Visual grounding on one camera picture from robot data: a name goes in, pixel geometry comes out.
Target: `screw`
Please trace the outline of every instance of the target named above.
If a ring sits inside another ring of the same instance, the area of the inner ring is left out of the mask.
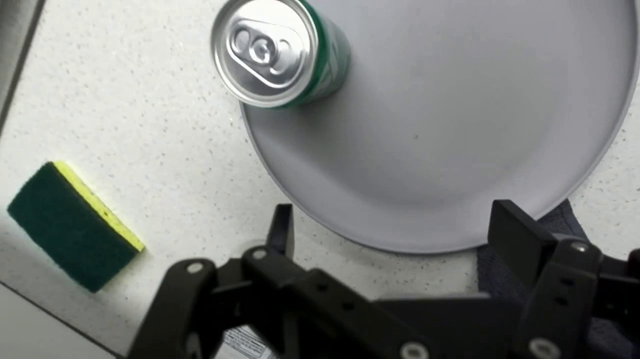
[[[527,352],[535,358],[535,359],[560,359],[560,348],[543,338],[535,338],[527,344]]]
[[[427,350],[422,344],[406,342],[399,348],[399,358],[401,359],[427,359]]]
[[[200,274],[201,272],[201,264],[200,262],[194,262],[186,268],[188,274]]]
[[[266,252],[264,252],[264,250],[256,250],[252,258],[254,258],[256,262],[259,262],[259,260],[266,258]]]
[[[587,244],[573,242],[573,244],[572,244],[572,250],[576,250],[576,252],[583,254],[583,252],[587,252]]]

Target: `white plate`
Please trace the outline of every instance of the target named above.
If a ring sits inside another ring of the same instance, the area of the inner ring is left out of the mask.
[[[632,0],[315,0],[351,47],[342,93],[245,109],[311,218],[363,246],[481,246],[490,204],[542,216],[597,164],[635,79]]]

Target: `can lid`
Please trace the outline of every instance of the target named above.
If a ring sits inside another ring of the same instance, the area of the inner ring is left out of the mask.
[[[309,85],[318,31],[298,0],[230,0],[212,31],[221,81],[256,109],[294,103]]]

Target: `pull tab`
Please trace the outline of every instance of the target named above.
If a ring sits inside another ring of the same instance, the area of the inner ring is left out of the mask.
[[[270,89],[288,89],[302,71],[302,41],[290,29],[237,21],[226,43],[230,59]]]

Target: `can rim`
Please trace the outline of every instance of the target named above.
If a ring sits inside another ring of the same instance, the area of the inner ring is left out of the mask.
[[[308,31],[309,55],[302,63],[302,67],[306,71],[300,75],[300,79],[294,83],[294,87],[290,87],[285,93],[279,93],[275,97],[252,97],[242,87],[237,87],[234,83],[234,79],[230,77],[226,63],[221,61],[224,47],[216,47],[216,45],[220,45],[220,37],[224,41],[224,35],[226,35],[224,27],[226,27],[230,15],[234,15],[237,9],[242,9],[248,3],[281,3],[284,7],[292,9],[300,17],[300,21],[304,23],[304,27]],[[281,107],[295,103],[309,87],[311,75],[315,71],[315,63],[318,63],[319,35],[318,35],[318,25],[313,23],[311,15],[308,13],[308,9],[302,3],[304,0],[227,0],[220,9],[220,13],[214,21],[214,27],[212,27],[212,35],[210,35],[210,53],[214,57],[214,65],[216,65],[220,79],[239,99],[239,103],[254,107],[254,109],[281,109]]]

